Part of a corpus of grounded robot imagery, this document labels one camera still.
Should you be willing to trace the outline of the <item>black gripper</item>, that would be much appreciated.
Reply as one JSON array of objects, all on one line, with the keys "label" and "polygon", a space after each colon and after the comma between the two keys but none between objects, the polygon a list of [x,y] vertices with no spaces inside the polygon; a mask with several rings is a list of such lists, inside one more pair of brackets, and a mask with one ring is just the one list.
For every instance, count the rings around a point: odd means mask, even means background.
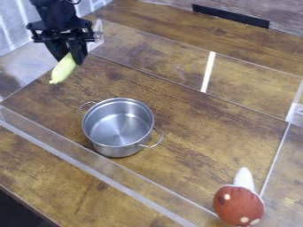
[{"label": "black gripper", "polygon": [[75,18],[63,28],[48,28],[44,21],[27,24],[27,29],[32,33],[35,43],[45,43],[47,49],[60,61],[69,53],[77,65],[81,65],[88,55],[87,42],[93,42],[95,32],[92,22]]}]

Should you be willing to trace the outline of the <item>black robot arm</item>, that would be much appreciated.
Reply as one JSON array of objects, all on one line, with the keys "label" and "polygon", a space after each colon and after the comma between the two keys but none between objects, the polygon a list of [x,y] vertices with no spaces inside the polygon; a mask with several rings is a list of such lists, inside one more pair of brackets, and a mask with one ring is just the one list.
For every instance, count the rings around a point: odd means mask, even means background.
[{"label": "black robot arm", "polygon": [[29,22],[27,29],[35,43],[43,43],[57,61],[71,54],[77,65],[88,55],[87,43],[96,41],[92,22],[76,14],[81,0],[29,0],[40,20]]}]

